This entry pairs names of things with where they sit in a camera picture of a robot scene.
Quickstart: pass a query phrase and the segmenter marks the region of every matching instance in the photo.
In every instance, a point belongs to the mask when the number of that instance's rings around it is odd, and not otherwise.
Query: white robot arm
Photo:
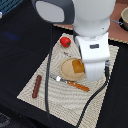
[[[108,29],[116,0],[32,0],[40,17],[55,24],[73,24],[89,81],[101,79],[109,60]]]

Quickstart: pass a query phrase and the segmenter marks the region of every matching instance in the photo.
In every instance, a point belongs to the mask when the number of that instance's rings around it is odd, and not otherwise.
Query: yellow bowl
[[[72,61],[78,59],[75,57],[70,57],[68,59],[65,59],[61,64],[60,64],[60,74],[63,78],[65,78],[66,80],[70,80],[70,81],[78,81],[80,79],[82,79],[83,77],[85,77],[85,73],[74,73],[74,69],[72,66]]]
[[[122,11],[121,17],[123,19],[124,27],[128,30],[128,7]]]

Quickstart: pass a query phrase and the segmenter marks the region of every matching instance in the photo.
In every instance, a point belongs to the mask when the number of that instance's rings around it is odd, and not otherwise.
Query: black cable
[[[52,50],[53,50],[53,45],[54,45],[54,41],[53,41],[53,37],[54,36],[54,26],[53,24],[51,24],[51,47],[50,47],[50,51],[49,51],[49,57],[48,57],[48,62],[47,62],[47,69],[46,69],[46,79],[45,79],[45,109],[46,109],[46,112],[47,112],[47,117],[48,117],[48,121],[49,121],[49,124],[50,124],[50,128],[53,128],[53,124],[51,122],[51,118],[50,118],[50,112],[49,112],[49,105],[48,105],[48,80],[49,80],[49,69],[50,69],[50,62],[51,62],[51,56],[52,56]],[[83,119],[83,116],[84,116],[84,113],[89,105],[89,103],[92,101],[92,99],[101,91],[104,89],[104,87],[107,85],[108,81],[109,81],[109,67],[105,66],[105,76],[106,76],[106,81],[105,83],[103,84],[103,86],[101,88],[99,88],[90,98],[89,100],[87,101],[87,103],[85,104],[84,106],[84,109],[82,111],[82,114],[79,118],[79,121],[76,125],[76,128],[79,127],[82,119]]]
[[[49,105],[48,105],[48,80],[49,80],[49,69],[50,69],[52,50],[53,50],[53,45],[54,45],[53,35],[54,35],[54,26],[53,24],[51,24],[51,47],[50,47],[49,56],[48,56],[46,79],[45,79],[45,109],[47,112],[47,117],[48,117],[48,121],[50,124],[50,128],[53,128],[53,127],[52,127],[52,122],[51,122],[50,113],[49,113]]]
[[[92,99],[93,99],[102,89],[104,89],[104,87],[107,85],[107,83],[108,83],[108,81],[109,81],[109,67],[105,67],[105,76],[106,76],[106,81],[105,81],[105,83],[103,84],[103,86],[102,86],[101,88],[99,88],[99,89],[89,98],[89,100],[88,100],[87,103],[85,104],[84,109],[83,109],[83,111],[82,111],[82,114],[81,114],[81,116],[80,116],[80,118],[79,118],[79,121],[78,121],[78,123],[77,123],[77,125],[76,125],[76,128],[79,127],[79,125],[80,125],[80,123],[81,123],[81,121],[82,121],[82,119],[83,119],[83,117],[84,117],[84,113],[85,113],[85,111],[86,111],[86,109],[87,109],[89,103],[90,103],[90,102],[92,101]]]

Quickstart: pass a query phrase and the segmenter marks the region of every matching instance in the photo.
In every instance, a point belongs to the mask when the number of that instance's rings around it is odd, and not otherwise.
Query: dark table
[[[73,34],[71,30],[54,29],[54,42],[62,33]],[[51,24],[36,14],[30,0],[0,20],[0,104],[46,126],[46,112],[17,99],[17,95],[47,56],[50,41]],[[110,40],[109,44],[118,46],[119,52],[96,128],[128,128],[128,45]],[[51,117],[55,128],[74,128]]]

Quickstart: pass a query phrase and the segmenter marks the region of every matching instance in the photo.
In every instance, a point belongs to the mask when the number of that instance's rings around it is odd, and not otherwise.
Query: woven placemat
[[[59,65],[60,63],[68,58],[63,52],[67,52],[73,56],[80,56],[77,46],[73,41],[73,36],[68,34],[63,34],[61,37],[66,36],[71,39],[72,43],[69,48],[64,48],[61,46],[59,40],[55,44],[53,48],[52,58],[51,58],[51,66],[50,72],[56,75],[60,75],[59,73]],[[113,69],[113,65],[116,59],[116,55],[118,52],[118,47],[109,46],[110,48],[110,74]],[[48,56],[42,62],[40,67],[34,73],[32,78],[29,80],[27,85],[23,88],[20,94],[17,96],[18,99],[21,99],[31,105],[34,105],[41,110],[45,111],[45,74],[46,74],[46,65],[47,65]],[[36,99],[32,98],[32,92],[35,86],[37,75],[42,76],[42,81],[38,93],[38,97]],[[85,92],[80,89],[77,89],[73,86],[70,86],[63,82],[56,82],[53,79],[49,78],[49,109],[50,113],[57,118],[60,118],[72,125],[76,125],[79,117],[82,113],[84,105],[86,104],[89,97],[100,88],[105,82],[105,76],[103,75],[102,79],[97,82],[88,82],[86,76],[77,81],[82,85],[89,87],[90,91]],[[101,106],[103,103],[103,99],[105,96],[107,87],[101,91],[90,103],[88,106],[84,118],[80,124],[80,128],[95,128],[99,113],[101,110]]]

